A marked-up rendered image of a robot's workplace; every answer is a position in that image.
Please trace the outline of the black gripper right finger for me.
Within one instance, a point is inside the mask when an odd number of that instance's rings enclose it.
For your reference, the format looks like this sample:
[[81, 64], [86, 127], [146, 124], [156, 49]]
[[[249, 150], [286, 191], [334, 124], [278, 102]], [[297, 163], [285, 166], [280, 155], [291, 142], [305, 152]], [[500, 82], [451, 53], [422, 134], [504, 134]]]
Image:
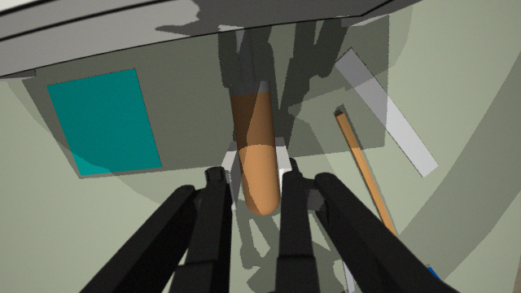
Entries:
[[274, 293], [321, 293], [308, 210], [315, 211], [362, 293], [460, 293], [437, 278], [336, 175], [305, 178], [288, 157], [283, 137], [275, 138], [275, 146], [281, 215]]

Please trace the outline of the orange-brown long thin bar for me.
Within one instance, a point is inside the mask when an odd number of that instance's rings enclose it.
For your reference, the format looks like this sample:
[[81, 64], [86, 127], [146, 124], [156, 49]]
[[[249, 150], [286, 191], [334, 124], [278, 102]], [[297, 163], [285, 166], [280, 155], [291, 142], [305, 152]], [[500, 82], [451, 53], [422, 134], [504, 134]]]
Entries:
[[387, 210], [384, 207], [383, 201], [380, 197], [379, 191], [374, 183], [374, 179], [371, 176], [370, 170], [366, 164], [366, 161], [361, 153], [361, 149], [357, 144], [357, 140], [355, 139], [353, 132], [350, 128], [350, 125], [346, 119], [346, 116], [343, 112], [339, 112], [335, 114], [335, 119], [337, 120], [339, 127], [345, 137], [345, 140], [352, 152], [352, 155], [357, 163], [357, 166], [363, 176], [363, 179], [366, 183], [366, 186], [370, 192], [370, 195], [374, 201], [375, 207], [377, 208], [379, 215], [381, 217], [382, 222], [394, 233], [396, 236], [396, 232], [392, 226], [390, 218], [387, 214]]

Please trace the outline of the grey combination wrench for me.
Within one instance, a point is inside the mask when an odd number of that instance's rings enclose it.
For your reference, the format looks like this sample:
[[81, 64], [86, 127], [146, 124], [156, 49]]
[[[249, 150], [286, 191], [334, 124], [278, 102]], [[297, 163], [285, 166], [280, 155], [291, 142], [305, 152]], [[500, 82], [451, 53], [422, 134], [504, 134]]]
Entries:
[[343, 262], [343, 266], [344, 266], [344, 273], [345, 273], [346, 283], [347, 283], [347, 287], [348, 287], [348, 293], [355, 293], [355, 288], [354, 288], [352, 275], [349, 272], [348, 267], [346, 266], [346, 264], [344, 262]]

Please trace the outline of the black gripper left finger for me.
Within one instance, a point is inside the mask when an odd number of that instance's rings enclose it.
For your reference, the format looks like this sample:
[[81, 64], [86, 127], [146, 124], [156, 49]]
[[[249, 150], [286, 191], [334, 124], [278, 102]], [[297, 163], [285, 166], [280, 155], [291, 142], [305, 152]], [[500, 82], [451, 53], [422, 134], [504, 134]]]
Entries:
[[206, 187], [178, 187], [79, 293], [162, 293], [173, 273], [169, 293], [230, 293], [237, 142], [204, 174]]

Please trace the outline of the teal square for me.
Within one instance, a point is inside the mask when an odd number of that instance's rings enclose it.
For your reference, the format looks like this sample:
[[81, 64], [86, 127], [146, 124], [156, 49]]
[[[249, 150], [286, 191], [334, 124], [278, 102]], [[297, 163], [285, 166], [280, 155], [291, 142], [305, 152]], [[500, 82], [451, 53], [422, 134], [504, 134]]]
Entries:
[[162, 167], [135, 69], [47, 89], [81, 176]]

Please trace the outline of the grey flat bar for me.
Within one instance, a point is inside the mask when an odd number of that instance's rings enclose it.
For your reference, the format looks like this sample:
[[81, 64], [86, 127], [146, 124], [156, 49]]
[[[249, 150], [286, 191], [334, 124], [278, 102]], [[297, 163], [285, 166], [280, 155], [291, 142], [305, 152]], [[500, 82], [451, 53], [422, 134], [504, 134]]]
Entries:
[[335, 67], [391, 134], [422, 177], [438, 167], [406, 118], [352, 48], [335, 63]]

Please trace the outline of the grey box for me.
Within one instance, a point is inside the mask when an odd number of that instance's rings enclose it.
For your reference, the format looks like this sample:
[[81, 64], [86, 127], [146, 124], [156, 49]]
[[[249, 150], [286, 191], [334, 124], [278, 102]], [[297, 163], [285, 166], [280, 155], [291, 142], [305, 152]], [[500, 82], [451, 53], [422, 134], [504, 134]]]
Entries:
[[216, 33], [333, 19], [341, 19], [341, 27], [359, 26], [421, 1], [0, 0], [0, 81], [32, 78], [33, 69], [58, 63]]

